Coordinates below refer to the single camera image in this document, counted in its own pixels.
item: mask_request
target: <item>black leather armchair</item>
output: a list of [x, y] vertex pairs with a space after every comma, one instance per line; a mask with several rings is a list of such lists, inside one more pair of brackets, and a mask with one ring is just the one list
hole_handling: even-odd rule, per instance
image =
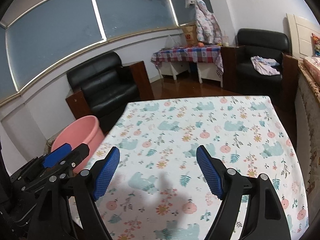
[[[290, 106], [284, 108], [291, 110], [292, 97], [294, 100], [297, 90], [298, 62], [289, 56], [288, 37], [279, 32], [240, 29], [237, 39], [239, 47], [221, 50], [225, 68], [224, 88], [242, 95], [266, 95], [278, 106], [283, 103], [282, 100], [290, 101]], [[280, 66], [274, 68], [281, 74], [261, 75], [251, 62], [254, 56], [275, 59]]]
[[109, 131], [129, 102], [140, 101], [139, 90], [129, 67], [115, 52], [106, 52], [67, 71], [73, 92], [81, 90], [91, 112]]

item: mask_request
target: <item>pink plastic basin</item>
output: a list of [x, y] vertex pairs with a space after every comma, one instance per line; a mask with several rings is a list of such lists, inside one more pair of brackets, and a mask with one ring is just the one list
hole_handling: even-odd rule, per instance
[[83, 170], [98, 146], [102, 143], [104, 135], [99, 127], [99, 120], [93, 115], [87, 115], [67, 126], [56, 138], [51, 147], [51, 152], [65, 143], [69, 143], [72, 149], [85, 143], [89, 146], [89, 156], [74, 168], [75, 173]]

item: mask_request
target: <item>white cloth on chair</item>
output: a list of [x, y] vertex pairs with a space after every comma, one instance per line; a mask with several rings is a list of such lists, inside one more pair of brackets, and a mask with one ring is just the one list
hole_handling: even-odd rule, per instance
[[271, 58], [265, 59], [259, 56], [251, 57], [251, 62], [256, 71], [258, 71], [261, 75], [265, 76], [274, 76], [280, 75], [280, 72], [271, 66], [279, 65], [277, 62]]

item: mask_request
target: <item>table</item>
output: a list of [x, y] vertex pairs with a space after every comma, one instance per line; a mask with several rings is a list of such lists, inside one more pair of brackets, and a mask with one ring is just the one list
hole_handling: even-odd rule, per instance
[[161, 50], [152, 55], [151, 61], [158, 69], [160, 77], [162, 74], [172, 75], [174, 80], [177, 74], [188, 70], [187, 65], [182, 62], [196, 62], [200, 83], [202, 78], [217, 80], [222, 87], [223, 64], [220, 49], [220, 46], [207, 45]]
[[[220, 206], [204, 182], [196, 148], [204, 145], [227, 168], [270, 177], [292, 239], [308, 227], [300, 166], [269, 97], [180, 98], [130, 103], [86, 168], [112, 146], [120, 163], [96, 205], [116, 240], [203, 240]], [[243, 196], [232, 239], [242, 230]], [[80, 225], [74, 199], [73, 219]]]

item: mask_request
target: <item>blue window blind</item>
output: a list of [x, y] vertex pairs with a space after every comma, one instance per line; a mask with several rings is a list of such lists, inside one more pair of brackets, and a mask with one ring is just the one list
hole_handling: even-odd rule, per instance
[[0, 101], [15, 93], [5, 50], [5, 30], [0, 27]]
[[175, 26], [168, 0], [96, 0], [107, 39]]
[[19, 88], [65, 56], [101, 41], [91, 0], [49, 0], [7, 30]]
[[[185, 1], [186, 0], [172, 0], [172, 4], [176, 12], [179, 24], [191, 23], [196, 20], [195, 19], [196, 11], [195, 11], [194, 5], [190, 5], [189, 8], [186, 8]], [[203, 0], [203, 1], [207, 5], [208, 10], [212, 12], [210, 0]]]

